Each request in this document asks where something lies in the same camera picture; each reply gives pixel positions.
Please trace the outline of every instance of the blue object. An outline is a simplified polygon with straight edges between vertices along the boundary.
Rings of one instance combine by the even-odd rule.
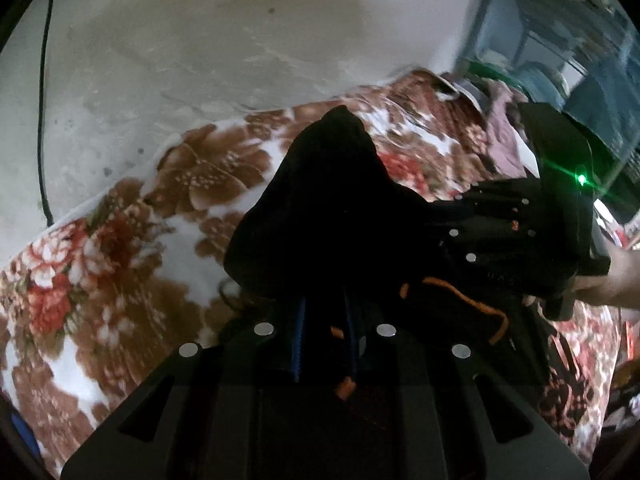
[[[565,113],[597,135],[620,160],[637,142],[638,110],[640,92],[614,57],[589,70],[564,105]]]
[[[564,98],[556,85],[534,63],[525,63],[512,74],[535,103],[547,103],[560,111]]]
[[[41,461],[42,457],[40,455],[38,441],[36,440],[36,436],[33,434],[33,431],[31,431],[29,425],[15,412],[12,412],[11,414],[11,422],[14,424],[15,431],[18,432],[24,443],[27,445],[33,457],[36,460]]]
[[[291,373],[295,383],[300,381],[300,370],[302,368],[302,336],[305,329],[306,299],[302,298],[296,316],[296,327],[293,335],[293,346],[291,351]]]
[[[347,345],[349,352],[349,374],[355,380],[358,371],[358,353],[356,351],[356,331],[353,326],[353,316],[351,315],[351,305],[347,297],[347,291],[344,291],[344,306],[347,312]]]

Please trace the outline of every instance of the black cable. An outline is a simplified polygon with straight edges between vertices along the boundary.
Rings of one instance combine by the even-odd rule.
[[[38,183],[40,185],[40,201],[42,202],[42,212],[47,218],[47,227],[53,225],[53,215],[47,199],[47,187],[44,182],[44,150],[43,150],[43,130],[44,130],[44,71],[47,58],[47,40],[49,39],[49,27],[51,25],[51,13],[53,12],[53,0],[49,0],[47,6],[47,17],[44,22],[44,32],[42,33],[42,48],[40,49],[40,83],[38,86]]]

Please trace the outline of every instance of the black device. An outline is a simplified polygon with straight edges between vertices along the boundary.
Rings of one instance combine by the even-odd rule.
[[[323,320],[310,318],[318,301],[333,302]],[[318,351],[329,333],[314,327],[331,316],[344,317],[344,340]],[[431,348],[433,366],[409,331],[348,290],[276,304],[224,349],[183,350],[89,437],[63,480],[588,478],[473,349]],[[332,391],[345,375],[363,391],[351,406]]]

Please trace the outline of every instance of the metal screw head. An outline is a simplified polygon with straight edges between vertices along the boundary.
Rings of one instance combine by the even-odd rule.
[[[388,323],[381,323],[376,327],[376,332],[382,337],[393,337],[396,335],[396,327]]]
[[[196,343],[185,343],[178,349],[178,354],[182,357],[193,357],[198,353],[198,345]]]
[[[262,322],[254,326],[254,332],[256,335],[271,335],[273,334],[273,325],[271,323]]]
[[[451,353],[458,359],[467,359],[471,357],[471,348],[459,343],[451,347]]]

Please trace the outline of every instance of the pink cloth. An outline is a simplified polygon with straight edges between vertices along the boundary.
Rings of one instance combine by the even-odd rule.
[[[515,131],[509,122],[506,109],[508,103],[526,102],[527,98],[502,81],[487,80],[487,86],[491,94],[491,111],[486,122],[489,156],[503,176],[525,177],[527,175],[518,155]]]

